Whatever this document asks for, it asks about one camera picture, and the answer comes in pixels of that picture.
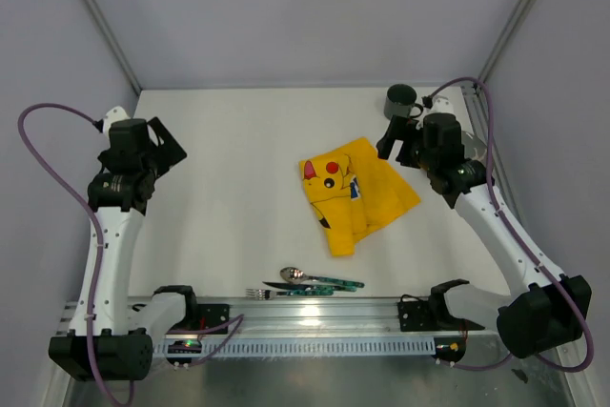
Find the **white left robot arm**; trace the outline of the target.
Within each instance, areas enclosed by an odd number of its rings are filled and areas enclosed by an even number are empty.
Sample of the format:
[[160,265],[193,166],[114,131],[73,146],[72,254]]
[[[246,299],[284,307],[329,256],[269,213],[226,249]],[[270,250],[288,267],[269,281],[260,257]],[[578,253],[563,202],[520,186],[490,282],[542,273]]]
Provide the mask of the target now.
[[68,331],[51,338],[49,356],[77,381],[137,381],[168,331],[187,333],[200,318],[193,288],[185,285],[157,288],[134,315],[128,307],[135,242],[155,183],[187,154],[156,117],[106,122],[104,129],[110,146],[87,189],[91,239],[83,285]]

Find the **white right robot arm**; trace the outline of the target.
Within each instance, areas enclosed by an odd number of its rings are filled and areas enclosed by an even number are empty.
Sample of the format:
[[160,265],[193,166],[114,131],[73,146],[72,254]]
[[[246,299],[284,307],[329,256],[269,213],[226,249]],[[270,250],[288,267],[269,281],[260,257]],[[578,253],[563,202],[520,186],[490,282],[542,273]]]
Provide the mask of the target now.
[[441,195],[476,233],[496,262],[508,295],[481,290],[467,280],[452,280],[432,288],[427,316],[439,328],[460,320],[498,333],[517,358],[583,338],[587,367],[594,353],[586,314],[592,295],[580,275],[568,276],[540,248],[500,199],[490,171],[465,154],[462,129],[451,113],[426,115],[422,122],[395,116],[377,142],[377,155],[396,157],[403,167],[426,172],[431,188]]

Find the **yellow Pikachu cloth placemat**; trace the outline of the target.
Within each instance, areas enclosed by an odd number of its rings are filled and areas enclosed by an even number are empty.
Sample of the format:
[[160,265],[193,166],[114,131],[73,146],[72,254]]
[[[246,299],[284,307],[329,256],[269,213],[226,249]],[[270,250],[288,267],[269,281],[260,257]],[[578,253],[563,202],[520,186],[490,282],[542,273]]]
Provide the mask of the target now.
[[368,139],[299,162],[302,188],[326,235],[330,254],[351,256],[356,243],[420,203],[415,190]]

